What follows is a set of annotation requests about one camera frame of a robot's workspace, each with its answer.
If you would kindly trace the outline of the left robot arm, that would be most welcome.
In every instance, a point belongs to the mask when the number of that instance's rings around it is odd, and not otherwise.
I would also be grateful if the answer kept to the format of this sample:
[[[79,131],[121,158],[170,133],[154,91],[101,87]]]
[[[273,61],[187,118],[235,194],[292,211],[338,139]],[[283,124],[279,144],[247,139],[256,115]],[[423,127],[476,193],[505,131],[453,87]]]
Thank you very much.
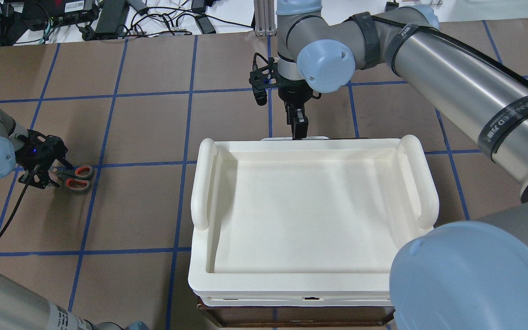
[[[29,187],[88,190],[94,170],[74,167],[60,137],[27,129],[0,108],[0,215],[7,220],[0,239],[17,214]],[[0,330],[146,330],[142,321],[128,325],[94,323],[36,294],[0,273]]]

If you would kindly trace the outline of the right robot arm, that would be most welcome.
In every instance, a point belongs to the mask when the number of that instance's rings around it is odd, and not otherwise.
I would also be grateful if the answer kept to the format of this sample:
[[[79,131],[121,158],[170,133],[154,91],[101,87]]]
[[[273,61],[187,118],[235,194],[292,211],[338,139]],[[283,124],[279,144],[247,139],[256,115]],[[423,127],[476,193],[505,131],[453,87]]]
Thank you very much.
[[[445,20],[440,30],[528,78],[528,17]],[[437,226],[478,220],[521,204],[520,185],[477,144],[385,65],[358,71],[346,86],[306,106],[311,136],[400,138],[415,134],[440,197]]]

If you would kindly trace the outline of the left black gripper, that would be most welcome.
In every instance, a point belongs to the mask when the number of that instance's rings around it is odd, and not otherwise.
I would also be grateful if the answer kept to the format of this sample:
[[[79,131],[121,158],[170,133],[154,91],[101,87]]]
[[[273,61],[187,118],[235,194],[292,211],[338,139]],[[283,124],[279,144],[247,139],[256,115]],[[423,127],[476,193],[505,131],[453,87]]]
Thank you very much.
[[[25,169],[23,175],[19,176],[18,182],[38,189],[61,188],[47,171],[55,161],[66,169],[74,169],[72,163],[66,159],[68,148],[62,138],[28,130],[27,133],[18,134],[17,139],[23,142],[23,146],[16,151],[16,163]]]

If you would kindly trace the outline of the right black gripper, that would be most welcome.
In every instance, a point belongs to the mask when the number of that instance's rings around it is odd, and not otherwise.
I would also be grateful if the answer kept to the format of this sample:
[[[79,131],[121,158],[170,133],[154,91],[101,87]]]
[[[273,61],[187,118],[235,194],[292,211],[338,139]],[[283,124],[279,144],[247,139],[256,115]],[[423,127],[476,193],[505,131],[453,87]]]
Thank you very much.
[[[314,90],[308,84],[294,84],[278,87],[279,98],[284,102],[286,123],[291,125],[293,140],[303,140],[308,136],[308,117],[304,105],[314,95]]]

